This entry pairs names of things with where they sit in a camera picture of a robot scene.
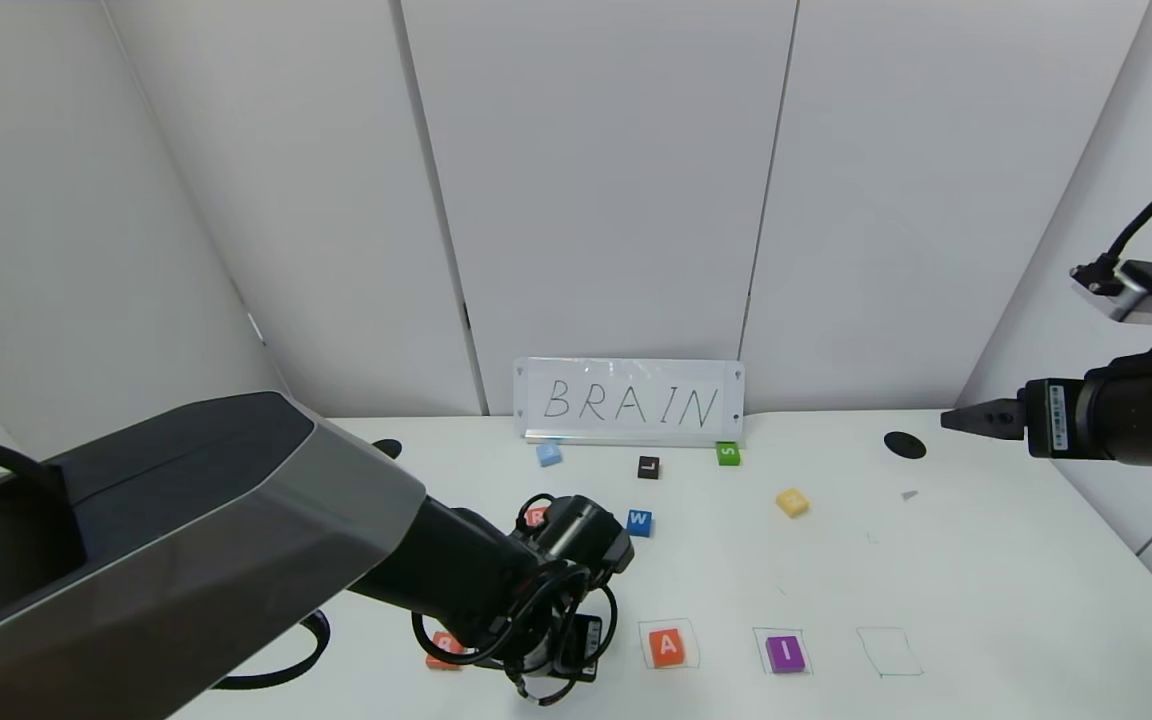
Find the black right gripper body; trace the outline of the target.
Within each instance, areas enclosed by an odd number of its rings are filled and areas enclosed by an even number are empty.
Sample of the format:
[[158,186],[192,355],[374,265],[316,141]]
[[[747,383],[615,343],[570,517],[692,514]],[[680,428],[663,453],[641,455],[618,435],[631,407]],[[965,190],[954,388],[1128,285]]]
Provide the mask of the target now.
[[1024,400],[1030,455],[1152,468],[1152,376],[1043,379]]

